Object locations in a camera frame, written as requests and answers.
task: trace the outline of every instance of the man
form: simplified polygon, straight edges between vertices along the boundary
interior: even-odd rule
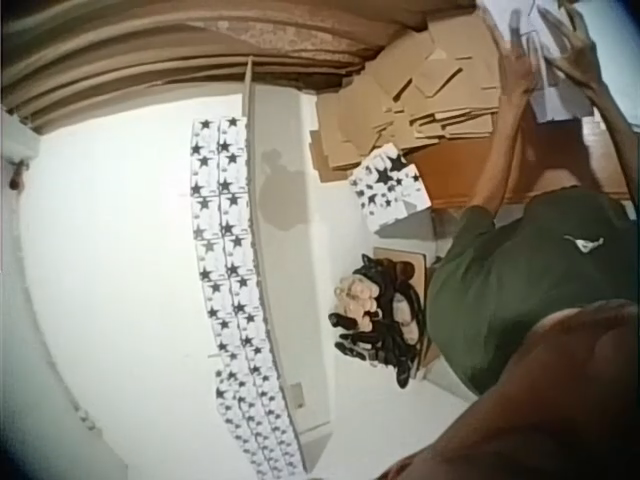
[[[549,62],[583,87],[600,111],[637,208],[637,138],[602,80],[584,20],[568,7],[573,31],[542,12],[571,47],[566,57]],[[597,301],[638,301],[637,227],[606,195],[582,187],[539,195],[522,218],[495,228],[538,67],[525,54],[517,27],[508,49],[490,26],[503,76],[492,146],[427,295],[428,334],[476,394],[496,383],[530,331]],[[537,57],[535,46],[529,49]]]
[[[602,81],[580,13],[548,59],[582,86],[615,144],[637,211],[637,139]],[[429,286],[428,328],[481,397],[385,480],[640,478],[638,236],[622,207],[582,188],[541,195],[496,229],[518,123],[535,84],[517,29],[501,43],[491,154]]]

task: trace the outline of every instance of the flattened cardboard box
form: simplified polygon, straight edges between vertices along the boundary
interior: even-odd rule
[[[311,141],[309,142],[309,151],[311,153],[311,161],[313,168],[318,172],[320,183],[340,182],[349,178],[346,170],[332,170],[329,166],[329,158],[322,150],[322,134],[318,130],[309,132]]]

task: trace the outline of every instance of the stack of cardboard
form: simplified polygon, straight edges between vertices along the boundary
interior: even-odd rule
[[[407,151],[488,136],[499,96],[497,51],[483,20],[432,19],[427,31],[396,40],[342,90],[318,96],[314,165],[321,181],[342,180],[389,142]]]

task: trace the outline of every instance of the beige curtain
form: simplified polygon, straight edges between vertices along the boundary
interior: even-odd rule
[[[49,0],[4,8],[2,104],[46,133],[170,84],[322,90],[426,15],[474,0]]]

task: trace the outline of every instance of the hand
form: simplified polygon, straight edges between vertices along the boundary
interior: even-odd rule
[[[514,9],[509,18],[509,32],[511,41],[507,44],[500,34],[500,30],[493,22],[491,14],[483,10],[483,17],[489,32],[498,49],[498,62],[500,67],[500,85],[502,96],[508,102],[526,103],[531,93],[538,86],[539,65],[538,47],[533,36],[527,36],[527,50],[525,52],[520,34],[520,17],[522,12]]]
[[[569,45],[569,53],[559,58],[551,58],[545,54],[545,59],[555,68],[564,73],[571,80],[593,93],[604,86],[596,44],[589,36],[584,17],[572,5],[564,3],[574,30],[544,7],[538,6],[542,20],[549,29],[560,33]]]

